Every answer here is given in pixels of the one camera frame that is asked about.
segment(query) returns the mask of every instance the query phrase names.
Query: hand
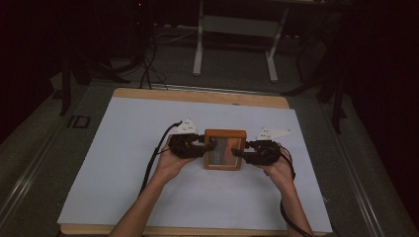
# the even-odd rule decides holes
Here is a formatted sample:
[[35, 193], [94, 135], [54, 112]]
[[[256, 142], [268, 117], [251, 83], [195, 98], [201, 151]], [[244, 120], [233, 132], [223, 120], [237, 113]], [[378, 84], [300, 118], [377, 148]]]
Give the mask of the hand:
[[186, 164], [195, 160], [195, 158], [181, 159], [174, 155], [168, 145], [170, 138], [171, 136], [167, 139], [166, 145], [161, 149], [157, 168], [152, 177], [152, 179], [163, 182], [163, 184], [167, 184], [179, 174]]
[[265, 174], [271, 178], [272, 182], [274, 182], [275, 186], [277, 186], [282, 193], [287, 188], [293, 187], [293, 172], [290, 164], [285, 160], [288, 159], [289, 161], [292, 161], [291, 156], [281, 143], [278, 143], [278, 145], [281, 147], [281, 152], [285, 157], [281, 157], [277, 162], [270, 166], [258, 165], [256, 167], [263, 169]]

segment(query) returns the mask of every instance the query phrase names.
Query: table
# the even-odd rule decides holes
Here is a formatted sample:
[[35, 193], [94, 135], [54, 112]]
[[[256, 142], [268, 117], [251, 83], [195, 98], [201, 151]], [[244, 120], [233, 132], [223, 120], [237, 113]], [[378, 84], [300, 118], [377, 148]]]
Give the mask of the table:
[[[117, 103], [123, 103], [125, 105], [124, 107], [117, 106]], [[154, 112], [151, 109], [148, 109], [145, 104], [152, 103], [154, 107], [158, 107], [159, 110], [155, 110]], [[156, 145], [155, 140], [151, 139], [149, 141], [148, 137], [151, 135], [147, 135], [147, 139], [143, 139], [144, 135], [142, 136], [142, 143], [144, 146], [141, 148], [141, 145], [138, 145], [136, 142], [137, 140], [134, 140], [132, 135], [138, 134], [138, 132], [132, 132], [129, 130], [123, 129], [125, 125], [130, 124], [131, 122], [135, 123], [135, 119], [130, 113], [136, 113], [136, 109], [139, 109], [137, 106], [140, 105], [144, 111], [142, 111], [142, 115], [144, 119], [147, 119], [147, 116], [150, 116], [150, 114], [153, 113], [167, 113], [167, 110], [170, 110], [169, 107], [172, 107], [173, 105], [181, 105], [179, 108], [173, 109], [170, 114], [176, 114], [179, 113], [181, 116], [185, 116], [185, 111], [182, 111], [185, 108], [185, 105], [188, 105], [188, 109], [198, 111], [198, 115], [193, 116], [201, 116], [201, 119], [203, 119], [203, 111], [207, 110], [219, 110], [220, 108], [226, 109], [229, 112], [231, 112], [232, 115], [235, 115], [235, 113], [239, 113], [241, 110], [252, 110], [255, 112], [262, 112], [262, 111], [269, 111], [269, 112], [286, 112], [289, 114], [292, 110], [287, 110], [289, 107], [289, 104], [286, 99], [281, 97], [269, 97], [269, 96], [254, 96], [254, 95], [233, 95], [233, 94], [218, 94], [218, 93], [202, 93], [202, 92], [182, 92], [182, 91], [149, 91], [149, 90], [137, 90], [137, 89], [118, 89], [115, 91], [113, 98], [111, 99], [111, 102], [109, 104], [108, 110], [102, 120], [101, 126], [98, 129], [98, 132], [96, 134], [96, 137], [94, 141], [92, 142], [92, 146], [86, 156], [86, 160], [80, 169], [80, 172], [76, 178], [76, 181], [74, 182], [74, 185], [69, 193], [69, 196], [67, 198], [67, 201], [64, 205], [64, 209], [61, 212], [60, 218], [58, 219], [58, 223], [61, 225], [61, 231], [65, 234], [108, 234], [112, 228], [113, 224], [116, 221], [118, 221], [119, 217], [110, 216], [106, 213], [115, 213], [115, 215], [122, 215], [125, 212], [125, 209], [130, 206], [130, 204], [133, 202], [133, 200], [136, 198], [138, 189], [140, 186], [140, 179], [141, 174], [145, 171], [145, 167], [142, 170], [141, 173], [141, 167], [135, 168], [134, 172], [130, 171], [131, 166], [138, 166], [138, 164], [132, 164], [130, 163], [128, 166], [125, 166], [124, 163], [129, 162], [138, 162], [138, 158], [130, 159], [128, 158], [127, 161], [124, 161], [125, 157], [132, 156], [139, 156], [136, 154], [136, 152], [141, 151], [141, 149], [145, 149], [143, 147], [148, 147], [151, 150], [147, 150], [145, 154], [151, 154], [153, 147]], [[119, 123], [118, 127], [109, 127], [110, 124], [114, 125], [113, 122], [115, 121], [115, 117], [118, 115], [119, 110], [123, 110], [126, 112], [126, 114], [120, 115], [119, 118], [123, 120], [123, 122]], [[222, 116], [225, 116], [228, 118], [228, 115], [226, 113], [223, 113]], [[239, 118], [234, 117], [235, 122], [241, 123], [242, 119], [246, 118]], [[277, 120], [277, 118], [267, 118], [268, 120]], [[283, 124], [286, 124], [286, 121], [290, 120], [290, 118], [283, 118]], [[195, 124], [198, 128], [200, 128], [200, 120], [195, 121]], [[148, 123], [150, 127], [146, 127], [145, 129], [155, 129], [152, 127], [152, 122]], [[293, 126], [293, 134], [294, 136], [289, 136], [287, 139], [297, 139], [298, 143], [292, 145], [291, 147], [288, 147], [288, 149], [291, 152], [294, 152], [298, 157], [301, 158], [300, 161], [294, 159], [295, 168], [298, 171], [301, 171], [304, 175], [298, 175], [295, 179], [295, 185], [298, 188], [301, 188], [303, 186], [309, 186], [304, 188], [304, 192], [307, 192], [310, 194], [310, 197], [302, 198], [301, 202], [306, 206], [306, 212], [307, 215], [310, 217], [309, 221], [313, 221], [314, 228], [318, 228], [318, 226], [322, 226], [322, 231], [316, 231], [316, 234], [324, 234], [331, 232], [330, 222], [328, 220], [327, 212], [325, 211], [325, 206], [322, 201], [321, 193], [319, 191], [309, 158], [308, 154], [305, 149], [305, 144], [302, 140], [302, 135], [300, 135], [300, 131], [298, 130], [299, 127]], [[150, 132], [144, 131], [143, 134], [150, 134]], [[130, 149], [137, 149], [135, 150], [135, 154], [131, 154], [132, 151], [129, 151]], [[103, 158], [102, 156], [109, 155], [110, 158]], [[111, 162], [112, 165], [104, 165], [108, 162]], [[210, 227], [179, 227], [178, 223], [175, 223], [175, 226], [156, 226], [155, 223], [158, 223], [161, 221], [161, 219], [164, 219], [168, 217], [168, 214], [161, 214], [165, 213], [163, 211], [166, 211], [166, 209], [175, 208], [175, 211], [184, 211], [181, 209], [176, 209], [176, 205], [182, 205], [182, 198], [188, 198], [188, 196], [193, 196], [194, 194], [198, 194], [196, 198], [193, 198], [194, 201], [199, 201], [199, 199], [202, 199], [204, 202], [208, 201], [207, 195], [208, 193], [205, 193], [206, 190], [203, 190], [200, 188], [200, 185], [202, 184], [205, 187], [214, 188], [213, 185], [217, 185], [218, 187], [221, 187], [220, 190], [222, 192], [219, 192], [223, 195], [225, 192], [225, 189], [223, 186], [228, 186], [229, 183], [233, 185], [244, 184], [240, 183], [240, 180], [245, 179], [245, 184], [254, 184], [252, 182], [259, 182], [258, 187], [251, 186], [251, 189], [249, 187], [245, 187], [245, 189], [237, 189], [233, 192], [230, 192], [228, 194], [229, 197], [235, 197], [240, 194], [245, 194], [247, 198], [240, 200], [240, 205], [243, 210], [248, 211], [247, 209], [251, 209], [252, 207], [258, 207], [258, 205], [263, 205], [263, 203], [255, 203], [255, 204], [249, 204], [248, 199], [252, 199], [252, 196], [258, 196], [260, 192], [258, 189], [265, 189], [262, 191], [268, 191], [270, 199], [279, 199], [278, 197], [278, 191], [275, 191], [273, 187], [266, 186], [269, 181], [269, 184], [272, 182], [270, 180], [266, 180], [266, 177], [264, 177], [264, 180], [258, 180], [258, 178], [263, 177], [263, 175], [259, 176], [258, 178], [254, 178], [253, 174], [257, 168], [253, 166], [245, 166], [242, 165], [242, 169], [238, 171], [238, 173], [234, 173], [231, 171], [207, 171], [204, 170], [201, 165], [199, 165], [200, 161], [197, 159], [196, 161], [188, 164], [184, 168], [184, 170], [179, 174], [179, 176], [173, 180], [169, 185], [172, 185], [172, 187], [166, 187], [165, 192], [167, 191], [166, 195], [165, 193], [162, 194], [162, 197], [160, 198], [160, 202], [158, 202], [153, 210], [152, 215], [150, 216], [149, 223], [153, 224], [148, 225], [144, 230], [144, 235], [283, 235], [285, 234], [286, 225], [283, 222], [282, 223], [282, 229], [257, 229], [257, 228], [250, 228], [250, 229], [244, 229], [236, 226], [240, 226], [241, 223], [230, 223], [233, 221], [226, 221], [226, 223], [219, 224], [217, 220], [214, 220], [215, 226], [223, 225], [219, 228], [214, 228], [213, 225], [210, 223], [208, 226]], [[198, 183], [195, 181], [191, 181], [192, 178], [189, 178], [193, 175], [197, 175], [194, 177], [194, 179], [198, 180]], [[109, 176], [116, 177], [115, 179], [109, 179]], [[224, 179], [222, 180], [223, 183], [220, 185], [219, 183], [208, 183], [203, 180], [203, 177], [205, 179], [211, 178], [211, 179]], [[178, 203], [175, 206], [170, 205], [170, 201], [168, 202], [168, 199], [173, 200], [173, 202]], [[97, 202], [104, 201], [105, 204], [100, 205]], [[86, 208], [91, 208], [92, 205], [98, 205], [97, 209], [92, 210], [86, 210]], [[194, 209], [196, 208], [206, 208], [205, 213], [212, 213], [213, 210], [211, 210], [212, 206], [204, 206], [204, 205], [192, 205], [193, 208], [188, 208], [186, 213], [189, 213], [191, 215], [194, 215]], [[182, 219], [185, 217], [185, 215], [177, 216], [176, 218]], [[90, 221], [89, 218], [99, 218], [98, 221]], [[275, 221], [280, 221], [280, 216], [275, 216]]]
[[293, 6], [320, 7], [326, 11], [342, 11], [349, 5], [347, 1], [324, 1], [324, 0], [265, 0], [266, 2], [281, 3], [284, 5], [281, 18], [277, 22], [238, 19], [221, 16], [209, 16], [204, 12], [204, 0], [200, 0], [199, 20], [198, 20], [198, 42], [195, 54], [193, 75], [201, 75], [203, 61], [203, 33], [217, 32], [227, 34], [238, 34], [256, 37], [272, 38], [272, 46], [265, 52], [266, 62], [270, 80], [278, 82], [277, 69], [275, 67], [274, 55], [277, 50], [278, 42], [281, 38], [284, 25], [286, 23], [289, 10]]

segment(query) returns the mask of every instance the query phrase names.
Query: white table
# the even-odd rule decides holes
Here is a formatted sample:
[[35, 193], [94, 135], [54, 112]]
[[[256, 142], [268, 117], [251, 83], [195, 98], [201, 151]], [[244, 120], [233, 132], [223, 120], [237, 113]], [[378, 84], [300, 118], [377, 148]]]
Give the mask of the white table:
[[[118, 89], [58, 219], [65, 234], [108, 234], [138, 195], [154, 147], [166, 127], [191, 119], [206, 128], [286, 128], [278, 139], [293, 155], [295, 186], [316, 234], [332, 232], [298, 121], [280, 97]], [[263, 172], [188, 164], [166, 186], [144, 235], [283, 235], [280, 193]]]

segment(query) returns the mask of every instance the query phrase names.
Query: wrist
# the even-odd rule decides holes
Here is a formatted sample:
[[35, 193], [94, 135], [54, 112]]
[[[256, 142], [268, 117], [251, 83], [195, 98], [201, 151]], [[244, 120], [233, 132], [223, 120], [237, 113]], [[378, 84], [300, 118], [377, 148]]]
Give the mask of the wrist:
[[295, 196], [296, 188], [293, 182], [288, 182], [277, 186], [282, 196]]
[[162, 176], [155, 176], [153, 175], [148, 183], [148, 186], [156, 187], [156, 188], [164, 188], [166, 184], [169, 183], [168, 179], [165, 179]]

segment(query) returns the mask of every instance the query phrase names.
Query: white paper sheet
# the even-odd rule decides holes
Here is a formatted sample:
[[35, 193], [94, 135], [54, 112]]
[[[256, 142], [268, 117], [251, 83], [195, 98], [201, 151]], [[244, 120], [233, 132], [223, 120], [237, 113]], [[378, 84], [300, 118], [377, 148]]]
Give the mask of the white paper sheet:
[[[244, 129], [247, 140], [255, 140], [263, 126], [290, 129], [276, 141], [293, 156], [307, 218], [314, 231], [332, 231], [293, 110], [127, 98], [111, 99], [58, 223], [116, 224], [136, 199], [163, 132], [183, 119], [191, 119], [199, 134]], [[210, 171], [199, 158], [165, 188], [147, 225], [284, 230], [280, 199], [260, 169], [243, 162], [240, 171]]]

